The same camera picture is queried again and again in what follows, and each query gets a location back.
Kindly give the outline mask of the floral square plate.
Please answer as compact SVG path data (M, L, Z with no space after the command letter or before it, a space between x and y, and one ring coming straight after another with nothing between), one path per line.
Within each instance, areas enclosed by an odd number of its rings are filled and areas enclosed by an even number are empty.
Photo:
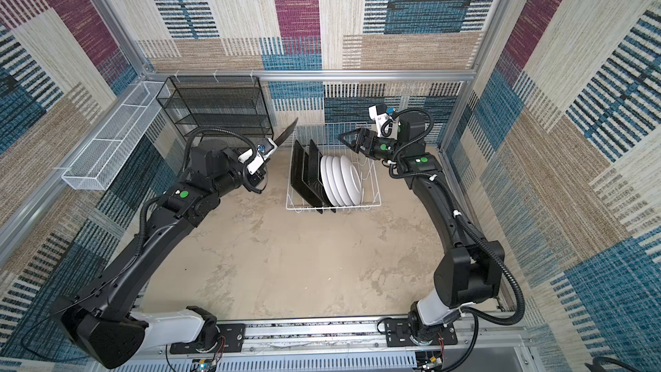
M303 201L313 208L322 208L323 203L307 183L309 156L299 141L294 141L292 165L290 169L290 182L294 191Z

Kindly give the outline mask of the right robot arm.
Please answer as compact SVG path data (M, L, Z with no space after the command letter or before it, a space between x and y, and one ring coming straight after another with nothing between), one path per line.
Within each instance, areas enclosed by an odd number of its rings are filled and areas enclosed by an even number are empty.
M444 255L433 275L433 289L413 303L408 314L411 339L419 345L436 339L460 317L461 307L496 297L503 274L497 263L504 258L501 244L482 234L470 236L471 225L458 222L461 208L440 163L426 148L434 125L429 112L408 108L387 115L375 130L359 127L338 136L344 146L380 160L392 178L405 181L437 229Z

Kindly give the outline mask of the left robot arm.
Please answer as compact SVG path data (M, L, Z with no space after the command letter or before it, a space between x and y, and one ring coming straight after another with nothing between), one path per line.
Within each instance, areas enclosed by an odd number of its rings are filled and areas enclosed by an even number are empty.
M220 337L214 315L198 306L166 314L134 313L134 301L161 263L191 234L221 198L241 187L256 194L267 175L273 139L250 142L247 150L209 139L185 146L177 182L148 200L139 232L97 277L72 296L60 296L51 315L65 337L88 357L113 370L139 351L170 344L215 348Z

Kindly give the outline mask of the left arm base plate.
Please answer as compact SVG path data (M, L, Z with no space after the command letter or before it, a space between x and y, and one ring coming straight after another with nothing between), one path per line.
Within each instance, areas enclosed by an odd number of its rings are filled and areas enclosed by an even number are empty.
M172 344L172 355L220 355L220 353L241 352L244 343L246 324L216 324L204 327L200 336L189 343Z

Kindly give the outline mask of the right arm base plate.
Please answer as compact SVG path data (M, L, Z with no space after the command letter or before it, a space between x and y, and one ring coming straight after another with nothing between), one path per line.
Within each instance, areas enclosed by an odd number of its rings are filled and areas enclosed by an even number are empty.
M376 327L386 337L388 347L458 344L453 325L429 326L418 320L384 317Z

